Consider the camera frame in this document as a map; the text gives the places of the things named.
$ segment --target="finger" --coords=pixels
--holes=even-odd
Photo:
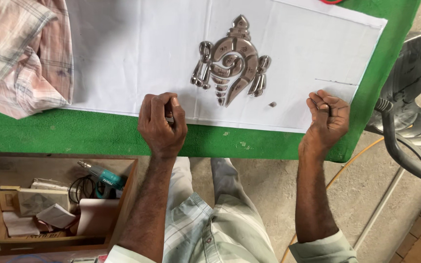
[[[162,98],[159,96],[155,96],[151,100],[151,122],[159,123],[167,123],[165,119],[165,103],[163,103]]]
[[[177,97],[178,95],[176,93],[172,93],[172,92],[165,92],[160,94],[158,97],[159,99],[161,99],[161,101],[163,102],[163,104],[167,104],[167,102],[173,98],[173,97]]]
[[[308,105],[308,108],[310,108],[311,119],[314,121],[315,120],[315,117],[316,117],[316,113],[318,113],[318,107],[313,102],[313,100],[310,99],[310,98],[307,98],[306,99],[306,104]]]
[[[316,114],[316,120],[314,121],[320,127],[327,126],[327,120],[329,119],[329,106],[323,104],[319,107],[318,113]]]
[[[142,101],[141,110],[139,111],[138,122],[150,122],[151,120],[151,99],[155,97],[154,94],[147,94]]]
[[[325,98],[327,96],[332,96],[329,92],[325,91],[325,90],[318,90],[318,92],[316,92],[321,98]]]
[[[325,104],[324,100],[314,92],[311,92],[309,97],[314,101],[314,103],[316,103],[316,106],[318,106],[318,108],[321,105]]]
[[[172,115],[172,100],[169,100],[167,104],[165,104],[165,117],[166,118],[173,118]]]
[[[188,132],[188,127],[186,126],[185,112],[181,107],[177,97],[172,98],[172,115],[172,129],[175,131],[175,133],[179,133],[180,135],[186,135],[186,133]]]
[[[348,118],[350,114],[350,105],[341,98],[337,98],[334,96],[327,96],[324,98],[324,101],[331,107],[336,108],[337,116],[342,118]]]

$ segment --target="white trousers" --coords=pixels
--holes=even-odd
[[[212,169],[212,181],[214,183],[215,203],[220,195],[231,195],[240,199],[243,203],[257,212],[256,207],[243,191],[238,171],[231,164],[229,158],[211,158],[210,167]],[[173,165],[170,186],[168,189],[167,210],[179,206],[184,200],[193,194],[193,185],[190,159],[187,157],[177,157]]]

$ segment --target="green table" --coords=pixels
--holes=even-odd
[[[341,6],[388,24],[352,102],[350,131],[327,160],[346,162],[368,122],[420,0],[345,0]],[[0,113],[0,152],[149,155],[137,118],[54,109],[22,120]],[[300,133],[189,125],[181,156],[298,159]]]

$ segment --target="wooden box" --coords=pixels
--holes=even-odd
[[[14,185],[28,188],[33,178],[73,182],[88,172],[77,164],[84,160],[100,165],[111,172],[127,176],[126,185],[120,198],[113,223],[106,236],[46,236],[27,237],[26,239],[8,238],[0,210],[0,255],[38,254],[48,252],[67,252],[75,250],[110,249],[121,235],[131,212],[137,193],[137,159],[132,158],[95,158],[91,155],[69,154],[0,154],[0,185]]]

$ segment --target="shirt sleeve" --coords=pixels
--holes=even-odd
[[[155,263],[155,261],[134,251],[114,245],[110,253],[108,253],[105,263]]]
[[[355,250],[342,231],[313,242],[295,243],[289,246],[298,263],[357,263]]]

